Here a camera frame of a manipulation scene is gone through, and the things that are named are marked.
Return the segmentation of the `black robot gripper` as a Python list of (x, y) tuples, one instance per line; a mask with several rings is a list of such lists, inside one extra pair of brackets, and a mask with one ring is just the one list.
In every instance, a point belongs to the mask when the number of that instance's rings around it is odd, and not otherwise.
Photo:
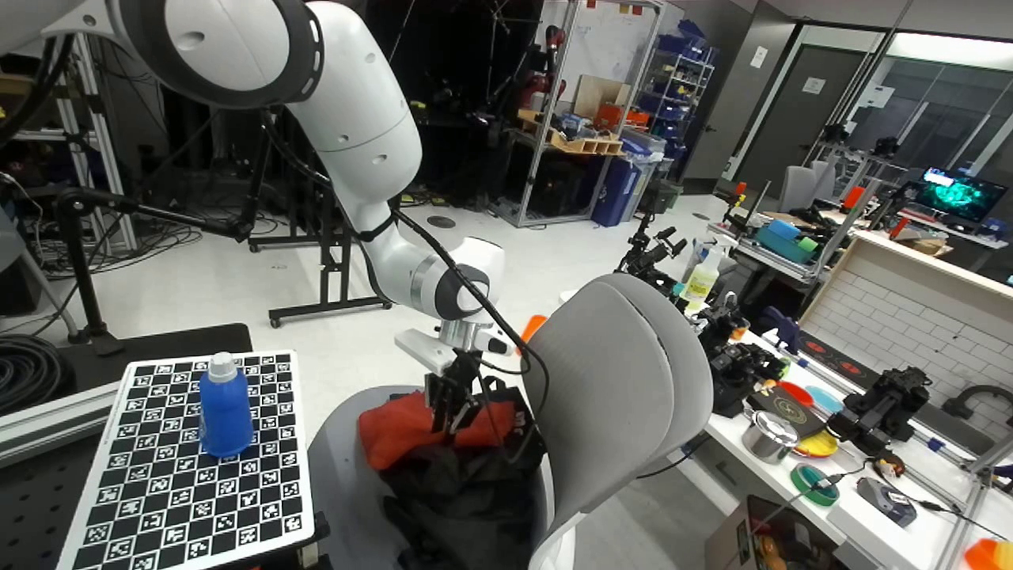
[(493, 322), (446, 320), (433, 333), (405, 330), (396, 346), (426, 371), (426, 397), (430, 405), (459, 405), (472, 397), (483, 355), (508, 355), (508, 335)]

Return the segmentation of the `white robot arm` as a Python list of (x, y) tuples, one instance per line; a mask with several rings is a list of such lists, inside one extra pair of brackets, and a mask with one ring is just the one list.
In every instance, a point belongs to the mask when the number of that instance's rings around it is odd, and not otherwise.
[(204, 105), (281, 105), (325, 171), (380, 290), (439, 322), (401, 333), (428, 368), (433, 405), (472, 397), (505, 251), (439, 244), (393, 200), (421, 169), (409, 97), (367, 22), (338, 0), (0, 0), (0, 50), (91, 34), (123, 48), (151, 79)]

